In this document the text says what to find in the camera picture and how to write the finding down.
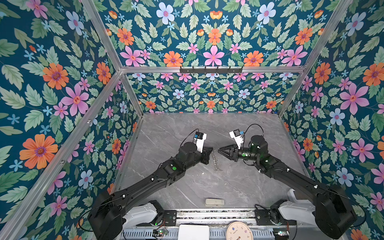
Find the silver keys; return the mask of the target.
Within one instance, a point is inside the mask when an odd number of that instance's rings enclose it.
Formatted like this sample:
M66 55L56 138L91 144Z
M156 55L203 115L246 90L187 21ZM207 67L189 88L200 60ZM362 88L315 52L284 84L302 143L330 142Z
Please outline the silver keys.
M216 151L213 151L213 162L214 162L214 167L216 171L220 171L220 168L218 166L218 159L216 156Z

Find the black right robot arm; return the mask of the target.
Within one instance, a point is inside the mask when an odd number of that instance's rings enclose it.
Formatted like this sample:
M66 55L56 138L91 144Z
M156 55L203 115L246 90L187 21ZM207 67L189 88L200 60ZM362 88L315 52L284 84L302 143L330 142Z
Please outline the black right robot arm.
M357 221L350 199L341 187L327 186L293 170L269 154L268 143L261 135L252 136L248 147L243 147L239 138L236 141L219 148L219 154L234 162L251 161L261 174L284 183L310 202L282 202L278 212L284 219L316 225L332 239L340 238Z

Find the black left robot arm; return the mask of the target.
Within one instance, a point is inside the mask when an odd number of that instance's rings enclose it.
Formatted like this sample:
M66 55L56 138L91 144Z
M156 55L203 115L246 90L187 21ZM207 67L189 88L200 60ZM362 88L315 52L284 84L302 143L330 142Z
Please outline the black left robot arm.
M164 209L158 201L139 205L155 192L181 179L198 163L207 165L212 147L199 149L192 142L179 148L176 156L161 163L151 175L120 191L99 194L89 212L88 221L98 240L114 240L123 229L140 224L156 225L162 221Z

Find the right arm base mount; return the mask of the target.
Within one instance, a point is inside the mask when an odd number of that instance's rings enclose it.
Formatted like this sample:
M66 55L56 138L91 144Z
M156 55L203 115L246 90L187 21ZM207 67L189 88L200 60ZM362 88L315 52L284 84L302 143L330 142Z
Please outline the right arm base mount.
M287 199L280 199L270 207L255 205L257 225L291 225L294 221L315 226L315 206L304 195L290 189Z

